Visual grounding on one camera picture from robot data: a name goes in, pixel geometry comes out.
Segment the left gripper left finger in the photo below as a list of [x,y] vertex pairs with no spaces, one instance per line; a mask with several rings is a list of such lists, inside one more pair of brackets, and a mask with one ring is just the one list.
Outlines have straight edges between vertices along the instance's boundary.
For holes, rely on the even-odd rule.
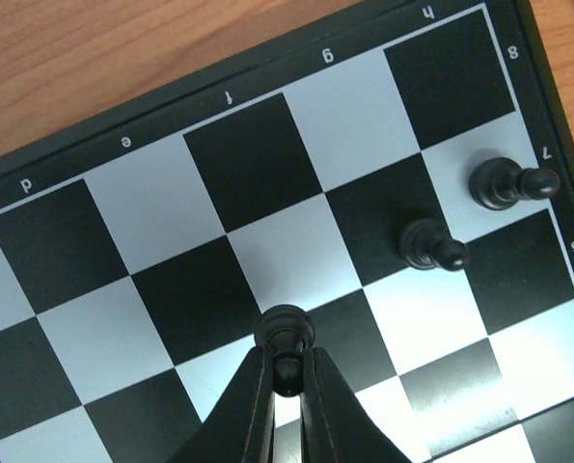
[[272,351],[252,348],[213,410],[172,462],[268,462],[274,430]]

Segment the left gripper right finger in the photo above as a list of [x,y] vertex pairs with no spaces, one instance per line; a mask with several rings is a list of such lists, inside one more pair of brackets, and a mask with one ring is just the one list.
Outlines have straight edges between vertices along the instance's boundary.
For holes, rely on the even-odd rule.
[[304,462],[407,462],[372,421],[321,347],[303,351],[301,451]]

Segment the black pawn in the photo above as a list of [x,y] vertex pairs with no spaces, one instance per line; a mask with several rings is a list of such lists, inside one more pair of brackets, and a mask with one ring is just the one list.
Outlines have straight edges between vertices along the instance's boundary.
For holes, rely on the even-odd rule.
[[398,251],[405,263],[418,270],[463,270],[470,260],[467,246],[454,239],[445,224],[433,218],[411,222],[399,234]]
[[560,178],[548,168],[523,168],[512,159],[496,157],[473,170],[468,186],[478,205],[500,211],[519,202],[554,197],[560,190]]
[[290,304],[264,312],[254,331],[255,344],[272,352],[273,389],[283,397],[303,390],[303,352],[314,346],[315,330],[309,314]]

